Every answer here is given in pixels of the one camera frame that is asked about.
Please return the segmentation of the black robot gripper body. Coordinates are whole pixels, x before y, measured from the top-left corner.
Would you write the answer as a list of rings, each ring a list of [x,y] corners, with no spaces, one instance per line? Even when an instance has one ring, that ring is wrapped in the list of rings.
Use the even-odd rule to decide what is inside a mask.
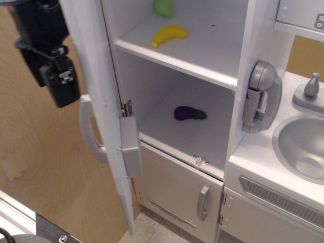
[[[21,35],[16,41],[31,73],[40,87],[76,87],[73,62],[63,45],[69,35],[61,10],[14,10]]]

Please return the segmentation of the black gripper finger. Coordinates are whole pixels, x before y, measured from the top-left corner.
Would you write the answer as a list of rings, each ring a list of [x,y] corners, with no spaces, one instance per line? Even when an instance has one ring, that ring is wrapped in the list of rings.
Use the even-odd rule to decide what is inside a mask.
[[[77,101],[80,91],[73,61],[64,57],[58,64],[59,67],[53,63],[43,65],[39,72],[56,106],[62,108]]]

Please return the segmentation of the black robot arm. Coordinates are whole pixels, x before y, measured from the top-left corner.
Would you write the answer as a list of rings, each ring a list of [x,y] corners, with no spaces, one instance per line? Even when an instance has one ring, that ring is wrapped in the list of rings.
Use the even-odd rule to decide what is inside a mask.
[[[56,106],[80,98],[73,61],[63,41],[69,31],[59,1],[1,1],[20,34],[17,48],[40,87],[47,87]]]

